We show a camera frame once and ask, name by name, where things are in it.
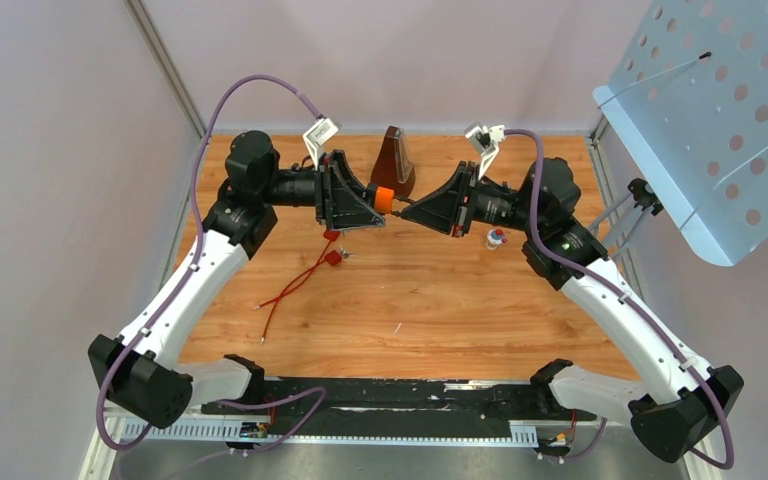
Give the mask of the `orange black padlock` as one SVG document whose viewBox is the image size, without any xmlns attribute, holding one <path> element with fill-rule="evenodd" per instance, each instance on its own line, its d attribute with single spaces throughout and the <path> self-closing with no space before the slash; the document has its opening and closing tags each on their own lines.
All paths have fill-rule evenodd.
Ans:
<svg viewBox="0 0 768 480">
<path fill-rule="evenodd" d="M 393 212 L 395 192 L 392 189 L 370 184 L 367 192 L 371 200 L 371 206 L 377 213 L 387 215 Z"/>
</svg>

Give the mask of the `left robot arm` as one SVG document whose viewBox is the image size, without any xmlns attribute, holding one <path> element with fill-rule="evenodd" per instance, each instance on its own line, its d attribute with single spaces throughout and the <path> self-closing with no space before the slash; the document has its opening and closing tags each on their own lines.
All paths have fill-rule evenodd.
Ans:
<svg viewBox="0 0 768 480">
<path fill-rule="evenodd" d="M 341 150 L 314 151 L 311 160 L 307 167 L 280 168 L 280 154 L 262 131 L 232 140 L 227 177 L 186 259 L 137 319 L 114 338 L 97 336 L 89 347 L 103 401 L 158 429 L 215 401 L 229 400 L 243 413 L 264 405 L 267 389 L 253 362 L 232 354 L 214 363 L 182 365 L 178 359 L 214 298 L 272 232 L 276 207 L 311 207 L 330 231 L 384 226 L 392 190 L 361 184 Z"/>
</svg>

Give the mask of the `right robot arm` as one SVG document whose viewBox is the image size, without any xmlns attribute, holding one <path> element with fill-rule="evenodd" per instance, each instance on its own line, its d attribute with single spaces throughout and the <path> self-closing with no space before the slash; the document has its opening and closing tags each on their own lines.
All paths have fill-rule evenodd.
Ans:
<svg viewBox="0 0 768 480">
<path fill-rule="evenodd" d="M 743 379 L 731 366 L 713 367 L 644 304 L 575 218 L 580 195 L 561 158 L 534 164 L 519 189 L 479 178 L 477 166 L 463 162 L 400 216 L 454 237 L 476 222 L 523 232 L 532 270 L 587 313 L 638 374 L 627 381 L 556 359 L 531 378 L 533 408 L 549 418 L 577 410 L 628 426 L 655 457 L 676 462 L 713 430 L 727 429 Z"/>
</svg>

